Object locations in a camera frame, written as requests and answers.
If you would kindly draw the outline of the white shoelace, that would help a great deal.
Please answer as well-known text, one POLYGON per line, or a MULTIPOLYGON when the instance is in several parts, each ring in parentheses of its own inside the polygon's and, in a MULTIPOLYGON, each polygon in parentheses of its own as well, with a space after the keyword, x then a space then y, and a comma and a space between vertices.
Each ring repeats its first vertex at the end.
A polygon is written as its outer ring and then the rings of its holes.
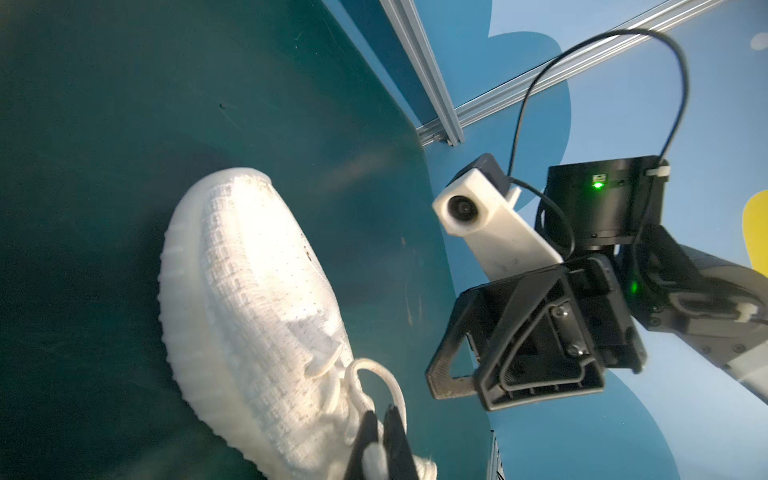
MULTIPOLYGON (((407 407, 402 388, 395 379, 394 374, 383 365, 369 359, 355 360, 348 368, 347 379, 349 383, 349 386, 347 387, 349 400, 351 401, 353 411, 359 415, 357 431, 352 442, 351 452, 363 415, 367 411, 373 411, 378 419, 379 443, 381 444, 380 479, 387 479, 388 470, 382 438, 385 413, 390 405, 395 405, 399 409, 405 424, 405 432, 408 439, 407 407)), ((417 466, 416 460, 414 461, 419 476, 420 468, 417 466)))

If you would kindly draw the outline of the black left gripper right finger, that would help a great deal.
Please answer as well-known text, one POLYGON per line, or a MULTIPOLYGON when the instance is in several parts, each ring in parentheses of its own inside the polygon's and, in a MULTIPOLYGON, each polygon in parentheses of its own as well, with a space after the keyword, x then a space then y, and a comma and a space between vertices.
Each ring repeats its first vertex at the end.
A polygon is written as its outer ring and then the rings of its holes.
POLYGON ((418 480, 418 472, 399 409, 390 405, 383 422, 382 444, 385 451, 387 479, 418 480))

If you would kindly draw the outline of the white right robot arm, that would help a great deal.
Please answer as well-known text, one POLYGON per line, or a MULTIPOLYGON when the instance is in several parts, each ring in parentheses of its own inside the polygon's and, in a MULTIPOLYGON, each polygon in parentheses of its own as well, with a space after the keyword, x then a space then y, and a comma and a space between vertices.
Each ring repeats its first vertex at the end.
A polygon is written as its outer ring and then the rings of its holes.
POLYGON ((767 395, 767 279, 678 243, 661 223, 669 164, 645 156, 554 166, 533 223, 522 183, 489 154, 434 200, 486 282, 461 293, 426 379, 488 411, 601 392, 643 370, 641 331, 671 333, 767 395))

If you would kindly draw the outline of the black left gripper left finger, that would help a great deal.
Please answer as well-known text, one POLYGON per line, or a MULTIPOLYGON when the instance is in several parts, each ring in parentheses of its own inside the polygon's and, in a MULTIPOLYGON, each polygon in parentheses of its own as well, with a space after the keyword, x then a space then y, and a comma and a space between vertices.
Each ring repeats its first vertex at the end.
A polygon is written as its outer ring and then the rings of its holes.
POLYGON ((373 411, 367 411, 362 417, 343 479, 380 479, 380 447, 378 419, 373 411))

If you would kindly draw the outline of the white knit sneaker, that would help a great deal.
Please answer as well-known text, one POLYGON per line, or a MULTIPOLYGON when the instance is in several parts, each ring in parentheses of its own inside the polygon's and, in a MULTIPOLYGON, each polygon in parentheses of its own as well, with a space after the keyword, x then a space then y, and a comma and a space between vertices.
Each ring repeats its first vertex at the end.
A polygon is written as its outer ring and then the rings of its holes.
POLYGON ((183 399, 269 479, 343 479, 357 359, 333 289, 264 173, 230 168, 175 208, 159 320, 183 399))

